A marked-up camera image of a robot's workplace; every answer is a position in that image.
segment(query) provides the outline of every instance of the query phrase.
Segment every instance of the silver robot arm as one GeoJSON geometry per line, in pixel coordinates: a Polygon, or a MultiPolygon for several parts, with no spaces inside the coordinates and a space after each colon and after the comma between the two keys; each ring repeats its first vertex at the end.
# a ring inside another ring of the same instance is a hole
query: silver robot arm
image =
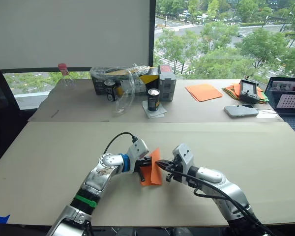
{"type": "MultiPolygon", "coordinates": [[[[243,206],[251,215],[254,215],[244,192],[234,183],[231,183],[226,176],[217,170],[211,170],[204,167],[196,167],[193,163],[193,154],[186,144],[180,144],[173,150],[173,161],[159,160],[157,165],[164,170],[171,170],[189,175],[202,180],[203,182],[213,185],[233,200],[243,206]]],[[[171,178],[186,184],[193,188],[202,190],[206,195],[222,197],[216,190],[204,184],[198,184],[194,179],[183,177],[179,174],[168,174],[166,180],[170,182],[171,178]]],[[[234,206],[230,201],[223,199],[213,199],[227,220],[234,236],[267,236],[263,230],[256,228],[247,218],[234,206]]]]}
{"type": "Polygon", "coordinates": [[[127,154],[106,153],[90,171],[80,189],[55,221],[47,236],[82,236],[91,230],[91,215],[114,175],[132,174],[136,162],[148,153],[142,139],[136,140],[127,154]]]}

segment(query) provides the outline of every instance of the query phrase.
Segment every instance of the white table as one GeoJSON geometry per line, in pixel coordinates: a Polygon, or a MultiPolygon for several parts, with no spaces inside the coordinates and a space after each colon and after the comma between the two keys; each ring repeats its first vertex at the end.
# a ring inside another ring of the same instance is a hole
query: white table
{"type": "MultiPolygon", "coordinates": [[[[295,222],[295,132],[284,122],[30,122],[0,160],[0,216],[10,214],[11,224],[52,225],[122,131],[138,135],[151,151],[160,147],[163,159],[187,143],[196,166],[220,170],[243,189],[261,222],[295,222]]],[[[109,151],[125,153],[130,145],[120,137],[109,151]]],[[[192,192],[175,181],[142,187],[137,174],[116,176],[92,224],[227,224],[212,200],[192,192]]]]}
{"type": "MultiPolygon", "coordinates": [[[[146,95],[136,96],[131,109],[124,115],[115,117],[115,102],[107,100],[106,95],[97,96],[91,80],[76,80],[73,90],[65,90],[61,83],[50,92],[48,98],[41,103],[37,112],[29,121],[110,121],[110,122],[229,122],[229,121],[282,121],[278,115],[260,112],[257,117],[230,118],[225,106],[245,104],[232,99],[222,91],[231,83],[239,80],[177,80],[172,102],[162,102],[168,111],[163,118],[148,119],[142,101],[146,95]],[[197,102],[186,90],[185,86],[211,84],[223,97],[204,102],[197,102]]],[[[272,109],[268,104],[255,104],[256,108],[272,109]]]]}

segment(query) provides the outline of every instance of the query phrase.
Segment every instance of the laptop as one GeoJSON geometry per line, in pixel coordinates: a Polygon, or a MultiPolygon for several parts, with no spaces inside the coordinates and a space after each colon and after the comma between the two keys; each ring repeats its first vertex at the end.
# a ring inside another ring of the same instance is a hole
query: laptop
{"type": "Polygon", "coordinates": [[[270,106],[295,131],[295,78],[271,77],[265,94],[270,106]]]}

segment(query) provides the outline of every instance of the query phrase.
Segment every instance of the white phone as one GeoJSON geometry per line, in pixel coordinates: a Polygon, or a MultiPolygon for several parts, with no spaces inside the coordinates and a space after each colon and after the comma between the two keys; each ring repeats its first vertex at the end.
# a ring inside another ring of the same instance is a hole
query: white phone
{"type": "Polygon", "coordinates": [[[236,105],[224,107],[224,111],[230,117],[255,117],[259,112],[253,106],[247,105],[236,105]]]}

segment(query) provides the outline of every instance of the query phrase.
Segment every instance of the office chair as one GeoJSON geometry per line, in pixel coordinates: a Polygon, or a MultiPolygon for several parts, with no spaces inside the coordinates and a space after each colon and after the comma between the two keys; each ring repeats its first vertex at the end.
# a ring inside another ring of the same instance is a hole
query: office chair
{"type": "Polygon", "coordinates": [[[0,71],[0,158],[37,109],[20,110],[0,71]]]}

